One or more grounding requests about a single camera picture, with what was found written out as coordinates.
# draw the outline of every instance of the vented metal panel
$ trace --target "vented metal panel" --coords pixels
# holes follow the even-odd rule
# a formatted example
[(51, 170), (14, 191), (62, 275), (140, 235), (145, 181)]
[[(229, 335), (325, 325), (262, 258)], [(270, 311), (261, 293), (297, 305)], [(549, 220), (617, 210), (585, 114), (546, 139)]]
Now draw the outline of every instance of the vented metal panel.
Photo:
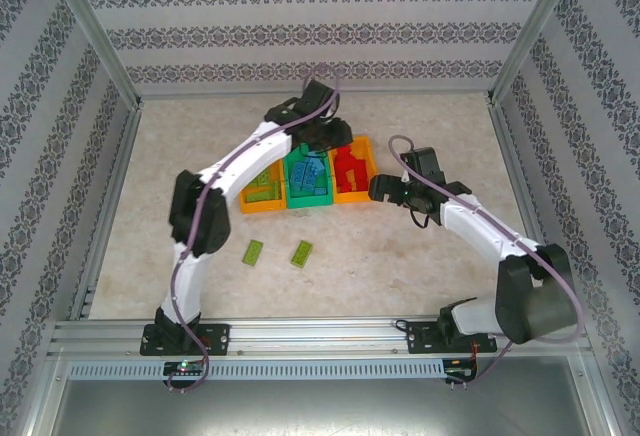
[[(144, 381), (162, 378), (164, 362), (75, 362), (71, 381)], [(407, 361), (216, 361), (213, 380), (412, 379), (444, 377), (441, 359)]]

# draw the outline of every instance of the speckled floor surface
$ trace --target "speckled floor surface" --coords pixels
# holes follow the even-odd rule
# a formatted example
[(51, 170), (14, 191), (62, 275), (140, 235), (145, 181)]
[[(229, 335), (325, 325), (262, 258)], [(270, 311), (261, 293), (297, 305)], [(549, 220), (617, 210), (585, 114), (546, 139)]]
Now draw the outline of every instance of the speckled floor surface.
[[(98, 281), (92, 319), (150, 319), (172, 264), (167, 222), (175, 176), (197, 172), (243, 141), (268, 108), (288, 95), (152, 101), (145, 104)], [(433, 146), (449, 181), (522, 231), (513, 192), (481, 94), (344, 94), (338, 115), (372, 140), (379, 172), (401, 174), (387, 150), (393, 134)], [(434, 314), (493, 294), (496, 274), (455, 234), (416, 228), (391, 204), (333, 205), (243, 215), (213, 258), (203, 317), (311, 317)], [(241, 262), (251, 239), (258, 263)], [(304, 267), (290, 264), (301, 239), (313, 243)]]

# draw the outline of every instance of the orange tray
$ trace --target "orange tray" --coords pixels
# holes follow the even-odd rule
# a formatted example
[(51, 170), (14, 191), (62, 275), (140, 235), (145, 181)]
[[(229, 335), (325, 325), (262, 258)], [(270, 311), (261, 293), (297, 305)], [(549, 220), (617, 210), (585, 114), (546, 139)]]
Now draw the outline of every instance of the orange tray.
[[(349, 145), (351, 147), (351, 154), (358, 159), (364, 159), (367, 167), (367, 181), (370, 183), (371, 178), (378, 174), (376, 168), (376, 162), (373, 159), (373, 151), (371, 149), (371, 141), (367, 136), (355, 136), (353, 143)], [(329, 166), (331, 168), (331, 180), (333, 182), (333, 202), (337, 204), (344, 203), (364, 203), (371, 201), (368, 191), (352, 191), (350, 193), (339, 193), (338, 185), (336, 184), (336, 175), (333, 168), (333, 160), (338, 154), (338, 151), (332, 149), (329, 151)]]
[[(258, 186), (256, 184), (256, 179), (249, 183), (247, 187), (240, 192), (240, 211), (245, 214), (249, 214), (287, 209), (287, 198), (284, 194), (284, 166), (282, 165), (282, 160), (276, 161), (271, 166), (269, 166), (268, 186)], [(248, 196), (252, 194), (260, 193), (263, 191), (272, 191), (274, 184), (277, 184), (278, 188), (280, 188), (280, 197), (278, 199), (255, 202), (247, 201)]]

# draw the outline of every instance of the enclosure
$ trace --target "enclosure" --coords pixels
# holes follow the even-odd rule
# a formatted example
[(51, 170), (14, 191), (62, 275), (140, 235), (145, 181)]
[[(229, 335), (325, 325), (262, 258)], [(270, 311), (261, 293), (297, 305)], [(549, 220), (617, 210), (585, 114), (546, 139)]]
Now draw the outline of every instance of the enclosure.
[[(639, 37), (640, 0), (0, 0), (0, 434), (640, 434)], [(183, 358), (140, 344), (169, 288), (176, 176), (319, 63), (369, 173), (401, 175), (387, 141), (408, 135), (564, 248), (577, 341), (513, 346), (448, 390), (469, 354), (413, 354), (396, 321), (495, 294), (495, 268), (395, 205), (337, 204), (360, 199), (337, 197), (331, 153), (334, 204), (286, 199), (299, 160), (273, 170), (279, 211), (230, 204), (202, 293), (226, 355), (169, 394)]]

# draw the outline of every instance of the purple cable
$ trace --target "purple cable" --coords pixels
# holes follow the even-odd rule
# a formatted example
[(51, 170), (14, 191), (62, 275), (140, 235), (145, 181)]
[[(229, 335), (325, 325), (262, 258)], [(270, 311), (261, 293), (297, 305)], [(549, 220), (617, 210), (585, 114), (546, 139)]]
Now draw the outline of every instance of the purple cable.
[[(538, 263), (540, 266), (542, 266), (553, 277), (553, 279), (555, 279), (557, 281), (557, 283), (560, 285), (560, 287), (567, 294), (567, 296), (571, 300), (571, 303), (573, 304), (573, 307), (574, 307), (574, 309), (576, 311), (576, 317), (577, 317), (577, 320), (578, 320), (577, 324), (576, 324), (575, 331), (570, 336), (566, 336), (564, 338), (559, 338), (559, 339), (537, 338), (537, 340), (538, 341), (542, 341), (543, 343), (549, 343), (549, 344), (562, 344), (562, 343), (570, 343), (570, 342), (575, 341), (576, 339), (578, 339), (578, 337), (580, 337), (580, 335), (584, 331), (584, 313), (582, 312), (582, 307), (580, 306), (580, 302), (578, 301), (578, 298), (577, 298), (576, 294), (573, 292), (573, 290), (571, 289), (569, 284), (562, 278), (562, 276), (560, 276), (560, 274), (558, 274), (558, 272), (555, 269), (553, 269), (551, 267), (551, 265), (549, 265), (544, 259), (542, 259), (540, 256), (538, 256), (538, 254), (535, 251), (533, 251), (531, 248), (529, 248), (528, 246), (523, 244), (520, 241), (520, 238), (518, 236), (514, 235), (511, 231), (509, 231), (504, 226), (502, 226), (490, 214), (488, 214), (487, 212), (483, 211), (480, 207), (474, 206), (473, 204), (471, 204), (471, 203), (465, 201), (464, 199), (457, 197), (453, 193), (447, 191), (446, 189), (441, 188), (437, 184), (435, 184), (435, 183), (429, 181), (428, 179), (422, 177), (420, 174), (418, 174), (413, 169), (411, 169), (402, 160), (400, 155), (396, 152), (396, 150), (393, 147), (393, 142), (398, 140), (398, 139), (401, 139), (401, 140), (406, 141), (407, 143), (409, 143), (409, 146), (410, 146), (411, 150), (413, 150), (414, 145), (413, 145), (413, 141), (411, 140), (411, 138), (408, 138), (407, 136), (403, 136), (403, 135), (400, 135), (400, 134), (396, 134), (395, 136), (391, 136), (391, 138), (389, 138), (389, 151), (391, 152), (393, 157), (398, 161), (400, 166), (402, 166), (402, 168), (405, 171), (407, 171), (411, 176), (416, 178), (422, 184), (425, 184), (426, 186), (430, 187), (431, 189), (434, 189), (434, 190), (438, 191), (439, 193), (443, 194), (447, 198), (455, 201), (456, 203), (460, 204), (461, 206), (463, 206), (463, 207), (467, 208), (468, 210), (472, 211), (474, 214), (479, 214), (480, 217), (482, 217), (485, 221), (487, 221), (489, 224), (491, 224), (491, 226), (493, 226), (500, 233), (502, 233), (504, 236), (506, 236), (509, 241), (511, 241), (518, 248), (522, 249), (525, 253), (527, 253), (529, 256), (531, 256), (536, 263)], [(491, 371), (494, 370), (496, 364), (504, 357), (504, 355), (507, 353), (507, 351), (509, 351), (509, 348), (511, 348), (512, 344), (513, 344), (513, 342), (509, 341), (505, 345), (505, 347), (503, 348), (502, 352), (491, 363), (491, 365), (489, 365), (489, 367), (487, 369), (485, 369), (476, 379), (473, 380), (474, 384), (477, 381), (479, 381), (482, 378), (484, 378), (488, 373), (490, 373)]]
[[(317, 69), (319, 67), (321, 67), (321, 66), (324, 66), (324, 65), (320, 64), (320, 65), (317, 65), (317, 66), (313, 67), (311, 69), (310, 73), (304, 78), (304, 82), (303, 82), (303, 86), (302, 86), (303, 90), (304, 90), (304, 88), (306, 88), (306, 86), (308, 84), (308, 81), (311, 78), (311, 76), (313, 74), (315, 74)], [(299, 124), (306, 123), (307, 121), (309, 121), (309, 120), (315, 118), (316, 116), (318, 116), (319, 114), (321, 114), (326, 109), (329, 109), (331, 107), (331, 105), (335, 102), (336, 98), (338, 97), (338, 90), (339, 90), (339, 83), (340, 83), (340, 78), (338, 77), (338, 74), (333, 70), (331, 70), (331, 72), (333, 72), (335, 74), (335, 89), (333, 90), (333, 93), (331, 94), (331, 96), (329, 97), (329, 99), (327, 100), (326, 103), (324, 103), (317, 110), (315, 110), (311, 114), (308, 114), (307, 116), (304, 116), (304, 117), (302, 117), (300, 119), (297, 119), (295, 121), (292, 121), (290, 123), (284, 124), (284, 125), (279, 126), (277, 128), (274, 128), (274, 129), (272, 129), (270, 131), (267, 131), (262, 136), (260, 136), (260, 137), (258, 137), (256, 139), (252, 139), (251, 141), (248, 141), (247, 144), (245, 144), (244, 146), (239, 148), (237, 151), (235, 151), (233, 154), (231, 154), (225, 160), (225, 162), (222, 163), (220, 168), (211, 175), (211, 178), (209, 179), (209, 181), (207, 181), (207, 184), (205, 184), (204, 188), (202, 188), (202, 191), (200, 192), (200, 196), (198, 196), (196, 209), (193, 212), (193, 219), (191, 221), (191, 228), (189, 230), (189, 237), (187, 238), (187, 245), (186, 245), (184, 251), (182, 251), (182, 253), (180, 253), (180, 257), (178, 258), (178, 261), (176, 262), (176, 265), (173, 268), (173, 273), (171, 274), (170, 287), (171, 287), (171, 305), (173, 306), (173, 310), (176, 313), (176, 317), (178, 318), (178, 321), (180, 322), (180, 325), (182, 326), (184, 331), (187, 333), (187, 335), (189, 335), (191, 340), (194, 343), (196, 343), (196, 345), (198, 346), (200, 351), (202, 351), (202, 356), (203, 356), (205, 368), (204, 368), (204, 371), (202, 372), (202, 376), (200, 376), (200, 379), (198, 379), (195, 383), (193, 383), (191, 386), (189, 386), (187, 388), (180, 388), (179, 389), (181, 394), (184, 394), (184, 393), (187, 393), (189, 391), (192, 391), (192, 390), (196, 389), (198, 386), (200, 386), (202, 383), (204, 383), (204, 381), (207, 379), (207, 376), (209, 374), (210, 361), (209, 361), (209, 353), (207, 352), (207, 348), (202, 343), (202, 341), (200, 341), (198, 336), (196, 336), (195, 333), (193, 331), (191, 331), (191, 328), (189, 328), (189, 325), (187, 324), (187, 322), (182, 317), (182, 313), (180, 312), (180, 308), (178, 308), (177, 297), (176, 297), (176, 279), (178, 277), (178, 272), (180, 271), (180, 267), (182, 266), (182, 264), (185, 262), (185, 260), (187, 259), (187, 257), (191, 253), (191, 250), (193, 249), (193, 245), (195, 244), (196, 235), (198, 233), (198, 226), (200, 225), (200, 219), (202, 218), (202, 210), (204, 208), (204, 202), (205, 202), (207, 193), (209, 192), (209, 190), (213, 186), (213, 183), (221, 176), (222, 173), (224, 173), (224, 171), (231, 165), (231, 163), (233, 163), (236, 159), (238, 159), (238, 157), (240, 157), (241, 154), (243, 154), (244, 152), (246, 152), (247, 150), (249, 150), (250, 148), (252, 148), (256, 144), (260, 144), (260, 141), (262, 141), (262, 140), (264, 140), (264, 139), (266, 139), (266, 138), (268, 138), (270, 136), (273, 136), (274, 134), (281, 133), (282, 131), (285, 131), (285, 130), (287, 130), (289, 128), (292, 128), (294, 126), (297, 126)], [(171, 373), (169, 375), (168, 380), (167, 380), (167, 386), (169, 388), (169, 391), (172, 391), (172, 392), (174, 390), (178, 389), (178, 388), (175, 388), (174, 386), (171, 385), (171, 381), (173, 380), (173, 377), (176, 374), (178, 374), (178, 373)]]

